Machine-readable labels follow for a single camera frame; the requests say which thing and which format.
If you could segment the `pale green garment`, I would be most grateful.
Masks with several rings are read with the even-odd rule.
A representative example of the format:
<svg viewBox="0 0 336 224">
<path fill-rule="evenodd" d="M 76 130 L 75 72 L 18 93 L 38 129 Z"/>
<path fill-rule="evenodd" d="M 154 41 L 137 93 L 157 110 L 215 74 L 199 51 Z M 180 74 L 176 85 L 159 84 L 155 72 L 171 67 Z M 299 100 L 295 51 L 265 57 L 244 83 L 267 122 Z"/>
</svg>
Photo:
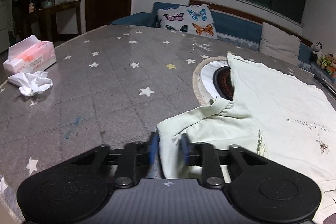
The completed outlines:
<svg viewBox="0 0 336 224">
<path fill-rule="evenodd" d="M 182 165 L 183 133 L 218 149 L 237 144 L 314 180 L 322 193 L 314 221 L 335 223 L 335 110 L 325 93 L 291 73 L 226 58 L 229 68 L 216 72 L 215 84 L 233 106 L 216 100 L 160 122 L 163 174 L 175 179 L 201 172 Z"/>
</svg>

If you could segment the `grey star-pattern tablecloth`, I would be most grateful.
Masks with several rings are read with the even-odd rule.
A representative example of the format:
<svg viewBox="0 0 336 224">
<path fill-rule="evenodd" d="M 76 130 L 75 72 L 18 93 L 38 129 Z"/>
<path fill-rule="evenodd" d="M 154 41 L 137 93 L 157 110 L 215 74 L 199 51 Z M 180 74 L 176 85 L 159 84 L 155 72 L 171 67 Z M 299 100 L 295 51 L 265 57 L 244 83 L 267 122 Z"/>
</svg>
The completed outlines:
<svg viewBox="0 0 336 224">
<path fill-rule="evenodd" d="M 26 98 L 1 86 L 1 203 L 22 223 L 16 193 L 25 179 L 102 143 L 146 140 L 161 120 L 197 107 L 194 69 L 229 51 L 314 83 L 260 52 L 159 28 L 108 25 L 56 47 L 46 92 Z"/>
</svg>

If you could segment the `round induction cooktop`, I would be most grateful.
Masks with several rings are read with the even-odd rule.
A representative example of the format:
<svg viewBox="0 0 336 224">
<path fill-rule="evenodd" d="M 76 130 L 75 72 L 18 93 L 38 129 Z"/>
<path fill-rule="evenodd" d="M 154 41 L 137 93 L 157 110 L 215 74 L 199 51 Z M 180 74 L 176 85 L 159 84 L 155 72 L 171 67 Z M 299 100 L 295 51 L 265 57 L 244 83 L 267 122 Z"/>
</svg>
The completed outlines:
<svg viewBox="0 0 336 224">
<path fill-rule="evenodd" d="M 201 106 L 210 106 L 216 100 L 226 103 L 228 107 L 233 106 L 232 101 L 224 98 L 224 95 L 216 89 L 216 72 L 222 68 L 229 68 L 227 58 L 224 56 L 204 59 L 195 68 L 192 75 L 193 91 Z"/>
</svg>

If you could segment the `crumpled white tissue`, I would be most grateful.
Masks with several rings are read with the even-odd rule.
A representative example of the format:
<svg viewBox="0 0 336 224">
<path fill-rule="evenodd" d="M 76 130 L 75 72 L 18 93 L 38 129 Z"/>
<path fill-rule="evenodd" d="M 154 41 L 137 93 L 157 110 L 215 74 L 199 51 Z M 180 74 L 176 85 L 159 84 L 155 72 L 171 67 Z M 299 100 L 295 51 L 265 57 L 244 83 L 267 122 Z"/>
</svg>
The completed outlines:
<svg viewBox="0 0 336 224">
<path fill-rule="evenodd" d="M 42 94 L 54 83 L 45 71 L 35 73 L 20 72 L 8 78 L 9 83 L 18 87 L 23 96 L 32 97 L 36 94 Z"/>
</svg>

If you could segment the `blue sofa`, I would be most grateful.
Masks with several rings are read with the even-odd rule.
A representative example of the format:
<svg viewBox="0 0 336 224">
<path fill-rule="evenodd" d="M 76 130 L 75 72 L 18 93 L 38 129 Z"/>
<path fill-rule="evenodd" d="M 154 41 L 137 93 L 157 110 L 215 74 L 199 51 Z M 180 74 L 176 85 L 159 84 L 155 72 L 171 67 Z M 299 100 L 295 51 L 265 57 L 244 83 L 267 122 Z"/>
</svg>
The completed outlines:
<svg viewBox="0 0 336 224">
<path fill-rule="evenodd" d="M 151 13 L 139 12 L 137 14 L 133 14 L 130 16 L 114 20 L 112 24 L 160 28 L 157 11 L 160 9 L 166 9 L 177 6 L 188 6 L 188 5 L 177 5 L 173 3 L 155 2 Z M 237 46 L 243 46 L 255 51 L 259 51 L 263 22 L 259 24 L 252 20 L 247 20 L 244 18 L 240 18 L 238 16 L 223 14 L 222 12 L 217 12 L 211 9 L 210 11 L 214 20 L 214 26 L 217 31 L 218 40 L 222 40 L 228 43 L 236 44 Z M 309 61 L 311 48 L 308 47 L 306 44 L 304 44 L 299 36 L 297 37 L 301 41 L 299 45 L 298 66 L 308 70 L 311 65 L 311 62 Z"/>
</svg>

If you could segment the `beige plain pillow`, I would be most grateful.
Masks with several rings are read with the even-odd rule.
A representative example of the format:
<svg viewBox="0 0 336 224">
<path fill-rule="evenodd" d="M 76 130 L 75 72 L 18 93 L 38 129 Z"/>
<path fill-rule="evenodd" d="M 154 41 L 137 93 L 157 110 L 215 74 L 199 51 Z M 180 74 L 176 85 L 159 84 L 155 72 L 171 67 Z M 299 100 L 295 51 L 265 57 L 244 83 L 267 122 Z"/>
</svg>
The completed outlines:
<svg viewBox="0 0 336 224">
<path fill-rule="evenodd" d="M 266 22 L 262 24 L 259 51 L 267 56 L 298 66 L 300 39 Z"/>
</svg>

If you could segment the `butterfly print pillow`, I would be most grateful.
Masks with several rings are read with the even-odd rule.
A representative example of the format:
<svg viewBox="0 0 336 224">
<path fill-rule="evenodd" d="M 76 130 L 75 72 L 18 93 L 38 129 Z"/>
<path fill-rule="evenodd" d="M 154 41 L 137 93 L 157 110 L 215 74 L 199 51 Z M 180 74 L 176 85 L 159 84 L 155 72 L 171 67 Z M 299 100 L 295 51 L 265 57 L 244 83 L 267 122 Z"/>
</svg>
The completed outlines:
<svg viewBox="0 0 336 224">
<path fill-rule="evenodd" d="M 160 28 L 217 39 L 208 5 L 177 6 L 157 11 Z"/>
</svg>

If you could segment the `black remote control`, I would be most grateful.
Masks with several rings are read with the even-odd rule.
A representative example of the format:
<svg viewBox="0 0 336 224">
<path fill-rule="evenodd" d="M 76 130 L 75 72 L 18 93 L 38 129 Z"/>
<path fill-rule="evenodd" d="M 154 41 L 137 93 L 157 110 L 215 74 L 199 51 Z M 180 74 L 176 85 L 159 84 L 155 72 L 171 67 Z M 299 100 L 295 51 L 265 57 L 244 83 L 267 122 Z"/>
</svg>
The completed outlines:
<svg viewBox="0 0 336 224">
<path fill-rule="evenodd" d="M 334 98 L 336 98 L 336 90 L 331 84 L 327 82 L 327 80 L 319 77 L 318 75 L 314 75 L 314 79 L 324 86 Z"/>
</svg>

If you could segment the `pink tissue pack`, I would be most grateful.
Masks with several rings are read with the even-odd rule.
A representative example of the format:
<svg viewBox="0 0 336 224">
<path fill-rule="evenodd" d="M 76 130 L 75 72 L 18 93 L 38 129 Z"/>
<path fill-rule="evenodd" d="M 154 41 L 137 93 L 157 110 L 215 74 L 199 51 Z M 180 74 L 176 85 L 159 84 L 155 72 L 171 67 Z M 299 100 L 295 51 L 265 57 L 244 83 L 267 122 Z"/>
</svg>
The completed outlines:
<svg viewBox="0 0 336 224">
<path fill-rule="evenodd" d="M 45 71 L 54 63 L 56 54 L 53 42 L 40 41 L 31 35 L 9 48 L 3 69 L 7 76 L 12 76 L 20 72 Z"/>
</svg>

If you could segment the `panda plush toy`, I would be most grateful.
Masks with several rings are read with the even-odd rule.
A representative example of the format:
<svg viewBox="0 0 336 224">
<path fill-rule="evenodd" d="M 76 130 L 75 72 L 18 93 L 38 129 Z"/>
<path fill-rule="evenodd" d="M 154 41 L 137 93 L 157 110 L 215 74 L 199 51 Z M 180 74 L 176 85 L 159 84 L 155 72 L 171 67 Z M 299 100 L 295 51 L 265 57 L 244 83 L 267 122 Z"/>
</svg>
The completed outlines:
<svg viewBox="0 0 336 224">
<path fill-rule="evenodd" d="M 309 61 L 316 62 L 322 56 L 322 43 L 316 42 L 311 45 Z"/>
</svg>

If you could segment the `orange yellow plush toy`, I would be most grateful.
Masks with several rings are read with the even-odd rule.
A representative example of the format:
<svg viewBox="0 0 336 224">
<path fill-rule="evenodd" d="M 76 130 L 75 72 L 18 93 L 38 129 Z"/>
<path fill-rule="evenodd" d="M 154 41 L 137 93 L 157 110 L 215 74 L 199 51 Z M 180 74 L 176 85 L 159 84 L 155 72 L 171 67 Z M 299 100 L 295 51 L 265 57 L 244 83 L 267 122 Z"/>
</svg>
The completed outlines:
<svg viewBox="0 0 336 224">
<path fill-rule="evenodd" d="M 317 65 L 321 67 L 329 76 L 335 78 L 335 54 L 328 53 L 317 60 Z"/>
</svg>

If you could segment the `dark wooden side table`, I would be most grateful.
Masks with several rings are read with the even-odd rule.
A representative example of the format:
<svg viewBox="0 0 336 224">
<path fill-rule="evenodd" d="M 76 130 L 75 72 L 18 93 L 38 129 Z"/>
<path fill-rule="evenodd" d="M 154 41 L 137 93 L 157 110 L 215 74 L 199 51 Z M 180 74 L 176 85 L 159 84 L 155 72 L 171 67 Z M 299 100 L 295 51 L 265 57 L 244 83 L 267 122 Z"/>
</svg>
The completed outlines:
<svg viewBox="0 0 336 224">
<path fill-rule="evenodd" d="M 42 41 L 57 42 L 61 38 L 74 38 L 81 35 L 81 1 L 63 2 L 37 12 L 40 39 Z M 68 22 L 76 18 L 76 31 L 73 34 L 60 34 L 58 26 L 65 27 Z"/>
</svg>

